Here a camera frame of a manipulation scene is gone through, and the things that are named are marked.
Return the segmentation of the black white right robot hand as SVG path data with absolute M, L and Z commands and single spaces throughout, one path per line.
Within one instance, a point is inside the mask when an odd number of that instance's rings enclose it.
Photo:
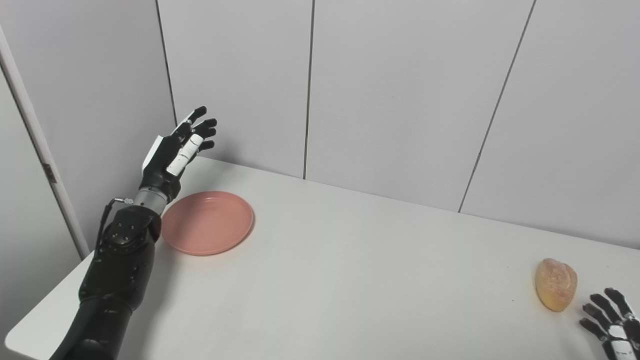
M 580 326 L 600 342 L 608 360 L 638 360 L 640 358 L 640 319 L 626 296 L 608 287 L 603 293 L 589 296 L 582 306 L 587 315 Z

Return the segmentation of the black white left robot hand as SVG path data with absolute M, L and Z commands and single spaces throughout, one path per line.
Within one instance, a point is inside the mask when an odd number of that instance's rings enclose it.
M 217 119 L 209 118 L 196 124 L 207 111 L 205 105 L 197 107 L 171 134 L 156 137 L 142 163 L 141 190 L 160 194 L 167 204 L 178 196 L 186 166 L 199 152 L 215 146 L 212 138 L 217 134 Z

